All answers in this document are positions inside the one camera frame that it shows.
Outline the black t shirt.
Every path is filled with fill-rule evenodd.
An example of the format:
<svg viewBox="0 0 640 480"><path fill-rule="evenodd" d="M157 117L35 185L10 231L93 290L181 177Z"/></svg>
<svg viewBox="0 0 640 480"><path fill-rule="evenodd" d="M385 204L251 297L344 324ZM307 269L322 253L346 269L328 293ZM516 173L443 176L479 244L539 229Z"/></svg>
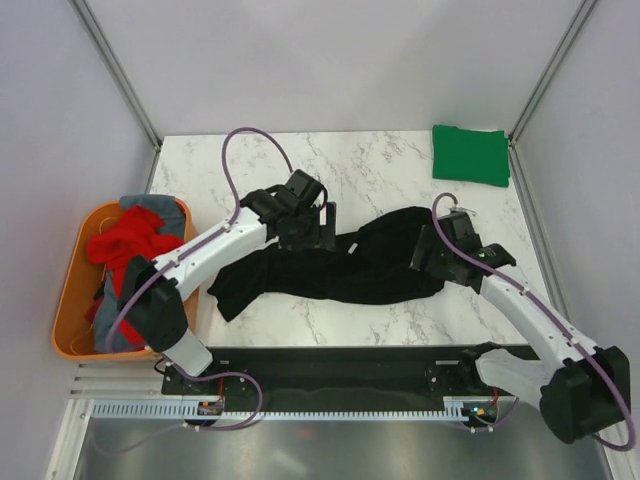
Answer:
<svg viewBox="0 0 640 480"><path fill-rule="evenodd" d="M207 293L227 322L265 293L359 305L429 298L445 281L410 268L423 227L432 248L432 213L420 206L391 211L337 236L334 251L293 252L272 244L221 269Z"/></svg>

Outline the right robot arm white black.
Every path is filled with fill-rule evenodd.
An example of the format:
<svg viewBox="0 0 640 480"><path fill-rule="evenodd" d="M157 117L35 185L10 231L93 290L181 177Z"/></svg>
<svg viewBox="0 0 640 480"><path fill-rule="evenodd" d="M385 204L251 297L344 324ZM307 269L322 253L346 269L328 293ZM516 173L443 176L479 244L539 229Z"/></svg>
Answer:
<svg viewBox="0 0 640 480"><path fill-rule="evenodd" d="M617 347L602 348L572 326L532 287L501 245L484 245L461 210L423 225L412 269L473 290L492 304L526 340L533 360L486 342L465 350L458 381L467 392L487 387L536 408L549 430L570 444L619 422L636 434L630 414L630 366Z"/></svg>

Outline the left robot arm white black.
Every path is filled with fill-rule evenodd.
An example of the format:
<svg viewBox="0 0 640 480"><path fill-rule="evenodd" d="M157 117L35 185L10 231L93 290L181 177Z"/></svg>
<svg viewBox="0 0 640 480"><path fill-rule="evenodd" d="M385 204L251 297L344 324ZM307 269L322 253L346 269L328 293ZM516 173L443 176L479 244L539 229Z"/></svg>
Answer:
<svg viewBox="0 0 640 480"><path fill-rule="evenodd" d="M185 382L208 393L219 369L191 331L185 301L212 275L271 240L289 251L335 247L336 205L326 187L301 170L283 185L258 189L237 199L231 217L191 241L152 260L132 258L118 302L143 342L181 369Z"/></svg>

